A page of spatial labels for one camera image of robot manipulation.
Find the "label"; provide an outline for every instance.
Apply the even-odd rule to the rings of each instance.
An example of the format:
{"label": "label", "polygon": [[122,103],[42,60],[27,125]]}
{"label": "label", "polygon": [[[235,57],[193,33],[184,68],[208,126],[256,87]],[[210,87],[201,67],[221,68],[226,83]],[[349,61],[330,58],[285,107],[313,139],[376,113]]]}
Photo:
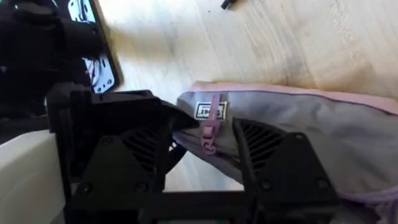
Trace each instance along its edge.
{"label": "label", "polygon": [[[211,102],[198,102],[195,109],[195,119],[209,119]],[[226,106],[227,102],[220,102],[218,104],[217,119],[226,119]]]}

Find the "small black object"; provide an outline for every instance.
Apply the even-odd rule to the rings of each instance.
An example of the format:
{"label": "small black object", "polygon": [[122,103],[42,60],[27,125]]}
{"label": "small black object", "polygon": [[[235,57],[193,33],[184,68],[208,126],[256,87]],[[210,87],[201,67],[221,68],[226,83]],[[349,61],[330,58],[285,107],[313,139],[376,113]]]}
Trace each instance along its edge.
{"label": "small black object", "polygon": [[81,183],[79,185],[79,193],[80,194],[88,194],[91,192],[93,186],[89,183]]}
{"label": "small black object", "polygon": [[236,0],[224,0],[223,4],[221,5],[221,7],[223,9],[227,9],[228,7],[230,7],[231,4],[235,3]]}
{"label": "small black object", "polygon": [[263,180],[260,182],[260,187],[262,190],[268,191],[271,190],[272,184],[268,180]]}

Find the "pink trim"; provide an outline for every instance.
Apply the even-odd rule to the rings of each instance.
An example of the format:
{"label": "pink trim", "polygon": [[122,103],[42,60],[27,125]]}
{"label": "pink trim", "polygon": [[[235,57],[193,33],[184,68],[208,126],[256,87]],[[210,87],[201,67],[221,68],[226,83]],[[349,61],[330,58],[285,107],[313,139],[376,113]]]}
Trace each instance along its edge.
{"label": "pink trim", "polygon": [[265,83],[212,83],[195,82],[189,91],[269,91],[274,93],[288,93],[297,95],[322,96],[331,100],[358,103],[372,106],[380,110],[398,115],[398,103],[391,98],[380,96],[368,96],[354,93],[340,93],[331,91],[321,91],[314,89],[303,89],[289,86],[268,85]]}

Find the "wooden floor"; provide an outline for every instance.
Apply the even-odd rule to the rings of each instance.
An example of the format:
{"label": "wooden floor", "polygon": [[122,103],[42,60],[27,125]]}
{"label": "wooden floor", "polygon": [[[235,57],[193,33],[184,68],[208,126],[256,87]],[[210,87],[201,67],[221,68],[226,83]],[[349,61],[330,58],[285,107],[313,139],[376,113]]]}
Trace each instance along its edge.
{"label": "wooden floor", "polygon": [[[398,99],[396,0],[239,0],[229,11],[222,0],[98,1],[119,90],[150,89],[174,103],[205,80]],[[239,188],[218,175],[191,156],[168,188]]]}

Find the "black device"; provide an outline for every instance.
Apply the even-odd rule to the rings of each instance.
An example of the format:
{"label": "black device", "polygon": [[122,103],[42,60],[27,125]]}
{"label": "black device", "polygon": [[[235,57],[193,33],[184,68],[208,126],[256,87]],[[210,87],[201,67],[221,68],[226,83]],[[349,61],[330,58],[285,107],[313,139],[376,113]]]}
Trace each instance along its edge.
{"label": "black device", "polygon": [[53,88],[47,111],[67,223],[323,223],[339,205],[302,133],[236,118],[244,191],[170,193],[165,175],[186,152],[172,133],[198,121],[148,90],[99,95],[71,84]]}
{"label": "black device", "polygon": [[[59,82],[91,86],[95,92],[119,84],[95,6],[85,3],[82,12],[84,16],[90,9],[95,22],[76,22],[68,4],[66,0],[0,3],[0,117],[45,114],[44,97]],[[95,70],[87,60],[98,62]]]}

